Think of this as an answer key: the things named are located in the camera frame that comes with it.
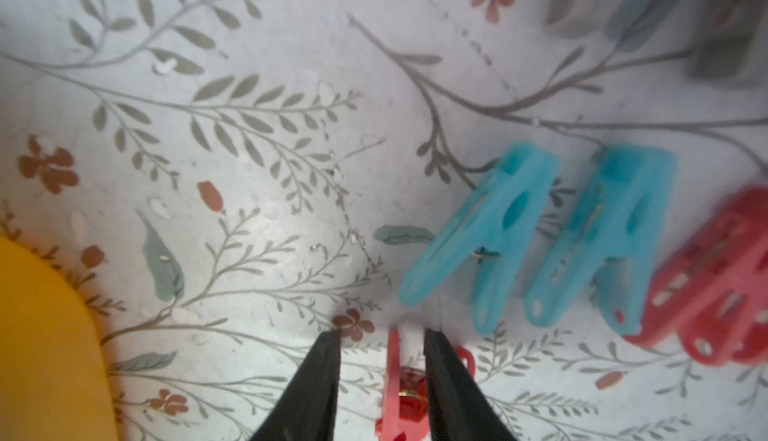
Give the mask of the red clothespin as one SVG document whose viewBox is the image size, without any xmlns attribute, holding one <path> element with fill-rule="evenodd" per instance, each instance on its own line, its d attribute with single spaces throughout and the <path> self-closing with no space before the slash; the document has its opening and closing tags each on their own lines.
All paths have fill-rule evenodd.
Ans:
<svg viewBox="0 0 768 441">
<path fill-rule="evenodd" d="M 696 362 L 722 366 L 755 365 L 767 360 L 767 263 L 724 261 L 693 278 L 691 301 L 697 311 L 678 331 Z"/>
<path fill-rule="evenodd" d="M 392 328 L 376 436 L 379 440 L 426 440 L 434 434 L 429 426 L 426 371 L 402 366 L 400 360 L 400 335 Z"/>
<path fill-rule="evenodd" d="M 671 335 L 678 336 L 697 311 L 691 301 L 693 278 L 704 270 L 713 273 L 718 261 L 730 266 L 767 263 L 766 186 L 741 189 L 657 270 L 639 331 L 628 336 L 628 342 L 652 347 Z"/>
</svg>

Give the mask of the yellow plastic storage box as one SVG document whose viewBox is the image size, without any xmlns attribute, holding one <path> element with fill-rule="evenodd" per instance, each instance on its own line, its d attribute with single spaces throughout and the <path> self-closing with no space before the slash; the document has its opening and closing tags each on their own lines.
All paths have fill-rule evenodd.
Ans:
<svg viewBox="0 0 768 441">
<path fill-rule="evenodd" d="M 115 440 L 93 318 L 64 277 L 1 242 L 1 437 Z"/>
</svg>

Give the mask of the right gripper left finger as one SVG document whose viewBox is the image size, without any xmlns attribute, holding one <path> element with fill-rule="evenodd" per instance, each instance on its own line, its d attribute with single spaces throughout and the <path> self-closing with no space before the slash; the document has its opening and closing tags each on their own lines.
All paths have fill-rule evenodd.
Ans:
<svg viewBox="0 0 768 441">
<path fill-rule="evenodd" d="M 251 440 L 332 440 L 340 367 L 340 333 L 322 332 Z"/>
</svg>

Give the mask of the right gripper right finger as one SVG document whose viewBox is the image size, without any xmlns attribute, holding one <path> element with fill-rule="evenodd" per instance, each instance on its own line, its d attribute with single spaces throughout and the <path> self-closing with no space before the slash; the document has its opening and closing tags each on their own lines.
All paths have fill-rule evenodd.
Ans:
<svg viewBox="0 0 768 441">
<path fill-rule="evenodd" d="M 425 331 L 424 354 L 432 440 L 516 440 L 442 332 Z"/>
</svg>

